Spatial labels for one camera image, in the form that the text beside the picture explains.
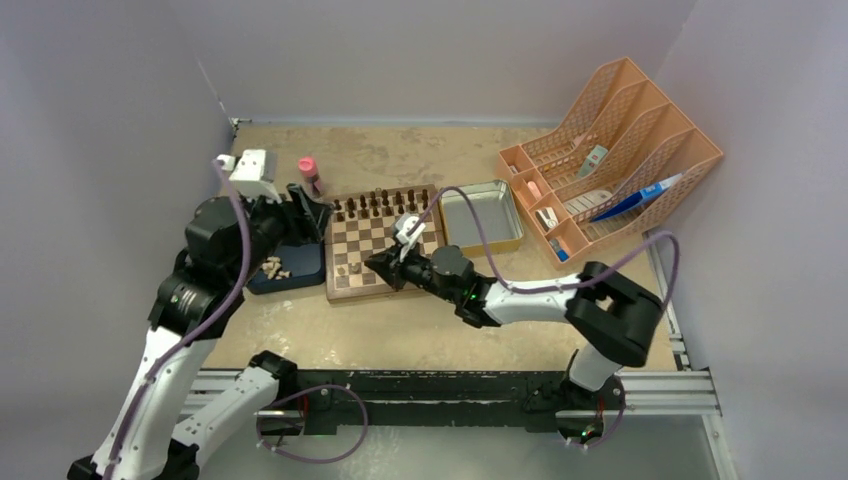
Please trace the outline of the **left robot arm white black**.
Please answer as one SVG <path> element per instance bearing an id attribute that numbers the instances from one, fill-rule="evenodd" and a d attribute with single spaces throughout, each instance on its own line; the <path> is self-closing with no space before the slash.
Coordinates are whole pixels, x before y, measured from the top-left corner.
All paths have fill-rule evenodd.
<path id="1" fill-rule="evenodd" d="M 331 205 L 297 184 L 287 198 L 235 194 L 201 203 L 186 247 L 158 287 L 145 350 L 119 418 L 94 454 L 74 461 L 70 479 L 196 479 L 209 457 L 248 417 L 297 399 L 294 363 L 256 355 L 241 377 L 189 418 L 179 418 L 202 364 L 244 303 L 243 288 L 278 247 L 324 237 Z"/>

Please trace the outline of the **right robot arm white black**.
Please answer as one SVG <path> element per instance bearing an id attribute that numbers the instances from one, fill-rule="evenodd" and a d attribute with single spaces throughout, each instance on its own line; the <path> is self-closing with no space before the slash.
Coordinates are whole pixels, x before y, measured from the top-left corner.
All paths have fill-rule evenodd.
<path id="1" fill-rule="evenodd" d="M 368 257 L 365 266 L 400 290 L 411 284 L 454 307 L 474 328 L 522 321 L 568 323 L 586 341 L 561 381 L 564 399 L 584 407 L 622 367 L 642 367 L 664 312 L 656 295 L 601 262 L 581 272 L 543 281 L 501 283 L 482 275 L 456 246 L 430 256 L 407 255 L 394 245 Z"/>

